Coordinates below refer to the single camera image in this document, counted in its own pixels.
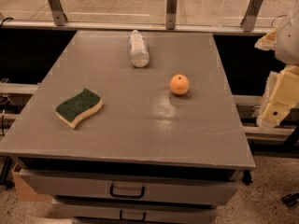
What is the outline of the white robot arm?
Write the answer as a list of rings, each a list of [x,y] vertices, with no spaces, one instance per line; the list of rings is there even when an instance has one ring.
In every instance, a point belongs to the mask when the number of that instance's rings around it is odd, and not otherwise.
[[[270,72],[258,110],[257,125],[274,128],[299,104],[299,3],[255,47],[273,50],[275,58],[286,64],[280,72]]]

